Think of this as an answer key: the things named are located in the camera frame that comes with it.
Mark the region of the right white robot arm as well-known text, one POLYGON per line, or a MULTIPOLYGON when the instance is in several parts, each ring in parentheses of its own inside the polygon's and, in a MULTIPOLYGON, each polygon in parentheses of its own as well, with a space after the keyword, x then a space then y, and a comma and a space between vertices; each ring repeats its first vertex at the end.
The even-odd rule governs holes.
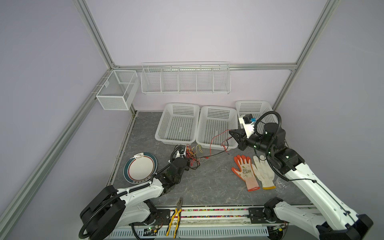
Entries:
POLYGON ((319 240, 362 240, 374 225, 366 214, 358 214, 344 204, 313 173, 305 160, 285 145, 286 132, 277 123, 264 125, 262 134, 255 124, 230 130, 238 148, 247 147, 263 153, 267 163, 287 182, 293 182, 320 211, 320 215, 307 213, 275 197, 257 214, 269 223, 285 221, 310 233, 319 240))

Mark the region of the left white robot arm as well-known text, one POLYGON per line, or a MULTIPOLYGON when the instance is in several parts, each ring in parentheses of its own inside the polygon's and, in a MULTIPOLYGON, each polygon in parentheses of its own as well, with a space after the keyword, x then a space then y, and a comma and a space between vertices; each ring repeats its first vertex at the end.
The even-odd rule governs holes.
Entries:
POLYGON ((169 193, 181 182, 184 171, 188 170, 190 160, 177 157, 167 167, 137 187, 116 189, 110 185, 81 211, 83 223, 79 239, 103 240, 116 227, 134 223, 150 224, 155 221, 158 210, 151 199, 169 193))

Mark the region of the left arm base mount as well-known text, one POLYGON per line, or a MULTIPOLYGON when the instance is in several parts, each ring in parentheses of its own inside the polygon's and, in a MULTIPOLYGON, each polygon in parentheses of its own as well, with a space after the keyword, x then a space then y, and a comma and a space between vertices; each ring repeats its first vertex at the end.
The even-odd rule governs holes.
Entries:
POLYGON ((167 226, 171 219, 171 211, 169 209, 158 209, 155 213, 151 213, 144 222, 136 222, 134 226, 167 226))

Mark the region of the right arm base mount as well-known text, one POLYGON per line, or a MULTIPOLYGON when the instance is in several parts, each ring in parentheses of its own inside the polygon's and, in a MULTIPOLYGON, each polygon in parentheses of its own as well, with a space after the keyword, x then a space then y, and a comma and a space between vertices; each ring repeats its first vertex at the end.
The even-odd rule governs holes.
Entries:
POLYGON ((249 214, 247 217, 250 219, 252 224, 288 224, 287 221, 278 219, 276 214, 270 210, 265 209, 264 207, 251 207, 248 208, 249 214))

